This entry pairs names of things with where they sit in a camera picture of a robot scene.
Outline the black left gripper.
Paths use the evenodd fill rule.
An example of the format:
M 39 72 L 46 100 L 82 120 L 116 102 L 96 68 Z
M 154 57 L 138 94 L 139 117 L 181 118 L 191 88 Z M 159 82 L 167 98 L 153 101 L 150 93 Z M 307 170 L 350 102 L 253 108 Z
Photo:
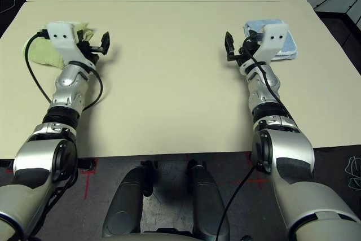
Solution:
M 78 49 L 82 53 L 82 55 L 92 62 L 94 65 L 97 64 L 99 60 L 98 54 L 107 55 L 109 47 L 110 47 L 110 35 L 109 32 L 105 32 L 101 39 L 101 46 L 91 46 L 89 41 L 83 41 L 84 31 L 78 30 L 77 37 L 79 43 L 77 44 Z

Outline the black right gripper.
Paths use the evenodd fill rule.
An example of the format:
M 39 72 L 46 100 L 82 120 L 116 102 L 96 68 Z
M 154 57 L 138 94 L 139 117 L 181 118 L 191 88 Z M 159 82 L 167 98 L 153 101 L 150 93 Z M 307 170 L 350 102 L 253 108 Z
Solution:
M 234 40 L 230 32 L 226 32 L 224 46 L 227 53 L 228 62 L 236 62 L 238 65 L 244 64 L 258 50 L 258 41 L 261 40 L 261 33 L 249 30 L 249 38 L 246 38 L 243 45 L 239 48 L 238 54 L 235 54 Z

